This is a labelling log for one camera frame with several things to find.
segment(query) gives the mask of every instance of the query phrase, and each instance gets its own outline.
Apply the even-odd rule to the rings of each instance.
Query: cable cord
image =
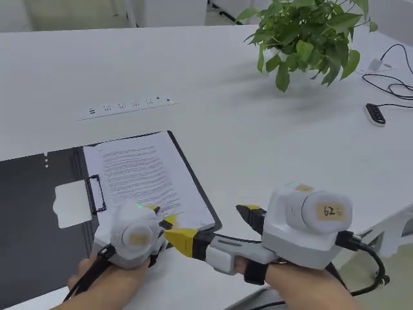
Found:
[[[379,270],[377,272],[377,275],[374,279],[374,282],[372,285],[364,288],[364,289],[359,289],[358,291],[354,291],[351,292],[352,296],[359,296],[362,294],[366,294],[369,293],[371,291],[374,291],[375,289],[377,289],[384,281],[385,278],[387,277],[386,275],[386,269],[385,266],[383,264],[383,262],[381,261],[380,257],[377,255],[377,253],[374,251],[374,249],[370,246],[368,246],[365,243],[362,243],[360,240],[358,240],[356,237],[353,237],[352,232],[348,232],[348,231],[343,231],[339,233],[339,236],[337,237],[337,242],[336,244],[340,247],[346,248],[348,250],[351,251],[363,251],[366,252],[367,254],[369,254],[374,261],[377,263]],[[284,301],[280,301],[280,302],[272,302],[269,304],[265,304],[265,305],[261,305],[255,308],[251,308],[249,310],[263,310],[266,309],[268,307],[275,307],[277,305],[285,305]]]
[[[407,50],[402,44],[398,43],[398,44],[395,44],[395,45],[392,45],[391,47],[389,47],[386,50],[386,52],[381,56],[380,60],[382,61],[384,59],[384,57],[387,55],[387,53],[390,52],[394,47],[401,47],[403,49],[403,51],[405,53],[405,59],[406,59],[407,67],[410,70],[410,73],[413,75],[413,70],[412,70],[412,67],[410,66],[410,61],[408,60]],[[387,87],[387,89],[385,89],[385,88],[382,88],[382,87],[378,86],[377,84],[371,82],[371,80],[367,79],[367,77],[386,78],[386,79],[391,79],[391,80],[393,80],[397,83],[391,83]],[[403,100],[413,100],[413,96],[401,95],[401,94],[398,94],[397,92],[395,92],[394,89],[397,88],[397,87],[403,87],[403,88],[409,90],[410,92],[413,92],[413,86],[404,83],[402,80],[400,80],[400,79],[398,79],[394,76],[386,76],[384,74],[364,74],[363,75],[363,80],[365,80],[368,84],[372,85],[373,87],[376,87],[377,89],[380,89],[383,92],[386,92],[387,94],[393,95],[396,98],[403,99]],[[403,107],[403,108],[413,108],[413,107],[404,106],[404,105],[395,105],[395,106]]]
[[[75,285],[71,288],[69,293],[66,295],[63,302],[69,300],[72,296],[76,296],[80,293],[83,293],[89,289],[89,287],[95,282],[97,278],[100,277],[111,265],[108,260],[113,255],[115,255],[115,247],[111,244],[106,245],[101,249],[96,257],[96,260],[85,272],[85,274],[78,279]]]

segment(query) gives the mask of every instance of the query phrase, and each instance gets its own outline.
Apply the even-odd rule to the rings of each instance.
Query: human hand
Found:
[[[247,263],[246,259],[237,258],[236,271],[244,274]],[[278,291],[289,309],[360,309],[351,294],[326,270],[292,264],[270,264],[265,282]]]
[[[69,289],[76,284],[78,279],[84,275],[94,261],[95,258],[92,258],[82,260],[79,263],[77,274],[71,276],[68,280]],[[105,305],[105,309],[122,309],[141,287],[148,270],[149,262],[150,260],[147,260],[144,264],[132,270],[124,270],[114,265],[110,266],[90,286],[87,292],[79,296],[89,295],[90,298],[88,298],[88,300],[98,298],[99,303]]]

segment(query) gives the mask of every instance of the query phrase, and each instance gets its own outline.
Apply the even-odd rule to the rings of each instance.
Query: number label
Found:
[[[319,221],[344,221],[346,219],[342,203],[318,203],[316,206]]]

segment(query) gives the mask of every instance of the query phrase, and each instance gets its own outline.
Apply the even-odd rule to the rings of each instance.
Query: label sticker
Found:
[[[305,184],[300,184],[296,187],[296,191],[299,191],[299,192],[312,192],[313,190],[314,190],[313,187],[309,185],[305,185]]]
[[[346,213],[342,203],[320,202],[316,205],[319,221],[345,221]]]
[[[147,234],[131,234],[129,244],[131,245],[148,245],[149,236]]]

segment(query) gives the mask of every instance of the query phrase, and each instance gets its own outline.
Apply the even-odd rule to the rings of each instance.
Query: white table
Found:
[[[295,74],[289,91],[280,93],[256,70],[256,48],[243,43],[254,29],[0,35],[0,160],[169,129],[224,233],[258,238],[234,206],[266,206],[272,190],[291,180],[348,195],[353,231],[392,231],[386,221],[413,203],[413,113],[386,108],[387,126],[372,126],[363,106],[395,99],[357,74],[329,88]],[[361,29],[354,45],[370,58],[392,43]],[[388,59],[404,66],[396,51]],[[409,78],[404,70],[393,74]],[[165,93],[180,103],[77,120],[85,107]],[[258,289],[171,249],[129,309],[224,309]],[[14,309],[51,307],[65,290]]]

